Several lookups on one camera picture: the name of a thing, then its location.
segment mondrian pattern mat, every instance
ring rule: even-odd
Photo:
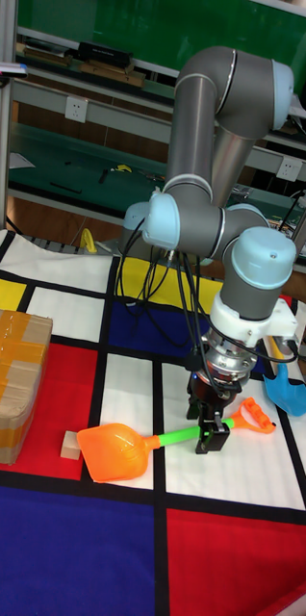
[[[175,272],[135,312],[115,296],[118,265],[0,232],[0,308],[53,319],[32,426],[17,462],[0,465],[0,616],[306,614],[306,415],[270,402],[263,362],[226,415],[254,397],[270,435],[233,430],[208,455],[168,446],[145,475],[112,484],[60,457],[66,430],[191,425]],[[125,295],[139,295],[144,268],[128,260]],[[219,287],[202,282],[206,310]],[[301,336],[305,307],[287,301]]]

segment orange shovel handle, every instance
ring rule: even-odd
[[[257,424],[259,424],[259,427],[245,420],[241,413],[243,406],[246,408],[248,413],[250,413]],[[231,416],[231,419],[234,422],[234,427],[247,428],[248,430],[253,430],[254,432],[263,432],[264,434],[270,434],[276,428],[275,424],[270,421],[269,417],[263,412],[259,404],[255,402],[254,398],[247,398],[244,400],[239,410]]]

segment green shovel handle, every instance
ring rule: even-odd
[[[234,427],[234,421],[232,419],[222,421],[224,424],[227,424],[230,429]],[[173,443],[181,443],[182,441],[198,439],[199,436],[200,426],[193,425],[192,427],[185,427],[182,430],[174,430],[174,432],[160,434],[158,438],[160,440],[161,447],[165,447],[166,445],[173,445]]]

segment orange tape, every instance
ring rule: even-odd
[[[46,345],[22,342],[30,318],[30,315],[11,311],[3,312],[0,317],[0,400],[8,385],[8,371],[13,360],[43,364]],[[29,417],[16,430],[0,430],[0,447],[15,447],[27,431],[30,420]]]

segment wooden block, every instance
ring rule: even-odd
[[[80,447],[77,442],[77,432],[66,431],[64,435],[61,458],[68,458],[69,460],[78,460],[80,457]]]
[[[97,75],[98,77],[106,77],[107,79],[120,81],[124,84],[130,84],[131,86],[136,86],[137,88],[142,88],[144,86],[145,74],[138,73],[136,70],[133,70],[127,75],[123,73],[116,73],[114,70],[98,68],[98,66],[93,66],[87,62],[81,64],[79,66],[79,70],[85,73],[90,73],[91,75]]]

